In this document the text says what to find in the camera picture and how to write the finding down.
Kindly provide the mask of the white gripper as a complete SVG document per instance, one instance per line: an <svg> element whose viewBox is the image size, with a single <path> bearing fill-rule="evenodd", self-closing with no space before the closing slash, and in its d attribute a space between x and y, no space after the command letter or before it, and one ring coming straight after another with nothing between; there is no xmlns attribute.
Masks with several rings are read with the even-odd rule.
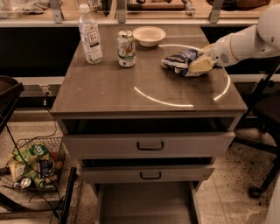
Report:
<svg viewBox="0 0 280 224"><path fill-rule="evenodd" d="M208 72L216 64L218 67L229 67L238 63L232 53L232 34L219 38L215 43L199 50L203 55L193 61L188 69L191 73Z"/></svg>

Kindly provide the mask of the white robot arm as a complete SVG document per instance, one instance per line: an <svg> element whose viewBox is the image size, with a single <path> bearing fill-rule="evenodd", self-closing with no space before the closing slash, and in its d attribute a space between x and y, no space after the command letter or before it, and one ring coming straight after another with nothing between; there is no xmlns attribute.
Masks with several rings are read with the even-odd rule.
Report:
<svg viewBox="0 0 280 224"><path fill-rule="evenodd" d="M268 8L258 22L241 31L219 38L215 43L201 50L201 58L208 68L229 67L247 59L277 57L280 51L279 6ZM255 89L244 99L248 113L253 113L274 140L273 145L236 138L238 144L246 145L274 155L273 165L268 176L259 187L251 186L248 195L254 199L262 197L271 183L279 182L279 93L264 96L267 79L259 80ZM256 216L251 222L237 224L279 224L279 189L273 190L265 217Z"/></svg>

